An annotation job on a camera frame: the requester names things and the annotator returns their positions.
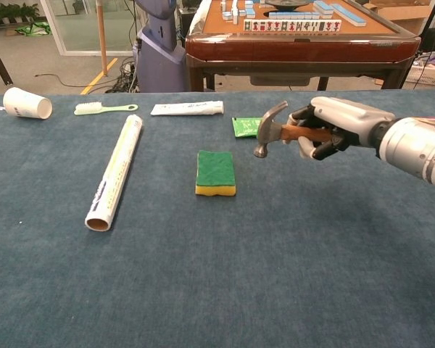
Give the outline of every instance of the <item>green bag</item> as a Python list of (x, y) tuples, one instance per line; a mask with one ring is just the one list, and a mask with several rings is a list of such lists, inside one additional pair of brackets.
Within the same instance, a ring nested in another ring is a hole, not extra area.
[(16, 28), (15, 31), (25, 36), (42, 36), (51, 34), (50, 25), (47, 22), (32, 22), (24, 27)]
[(232, 117), (233, 132), (236, 138), (257, 136), (261, 117)]

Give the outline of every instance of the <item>sponge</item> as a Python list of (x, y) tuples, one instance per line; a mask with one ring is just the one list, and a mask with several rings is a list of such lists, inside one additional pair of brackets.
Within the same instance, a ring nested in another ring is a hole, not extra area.
[(230, 152), (198, 152), (195, 194), (235, 196), (235, 172)]

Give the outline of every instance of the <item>white toothpaste tube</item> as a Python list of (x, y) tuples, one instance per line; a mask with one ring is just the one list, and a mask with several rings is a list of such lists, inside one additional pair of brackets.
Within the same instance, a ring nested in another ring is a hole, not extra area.
[(215, 115), (223, 113), (223, 101), (203, 101), (200, 103), (156, 104), (150, 115)]
[(128, 116), (124, 123), (86, 216), (86, 226), (93, 231), (105, 232), (111, 228), (141, 127), (142, 119), (137, 115)]

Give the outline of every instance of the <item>cardboard box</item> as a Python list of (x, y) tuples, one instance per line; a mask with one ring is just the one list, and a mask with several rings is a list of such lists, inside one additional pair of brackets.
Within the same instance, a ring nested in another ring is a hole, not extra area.
[(430, 6), (378, 7), (375, 4), (365, 4), (364, 7), (416, 35), (421, 34), (423, 24), (431, 12)]

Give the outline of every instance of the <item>hammer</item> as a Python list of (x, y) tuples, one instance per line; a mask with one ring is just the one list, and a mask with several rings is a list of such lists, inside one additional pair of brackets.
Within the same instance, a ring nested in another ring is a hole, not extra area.
[(289, 103), (281, 102), (269, 109), (263, 116), (258, 127), (258, 145), (253, 151), (256, 157), (264, 158), (268, 155), (268, 143), (277, 140), (298, 140), (300, 136), (304, 136), (311, 141), (319, 141), (324, 143), (331, 140), (332, 135), (327, 129), (298, 127), (295, 125), (282, 125), (275, 123), (276, 115), (288, 107)]

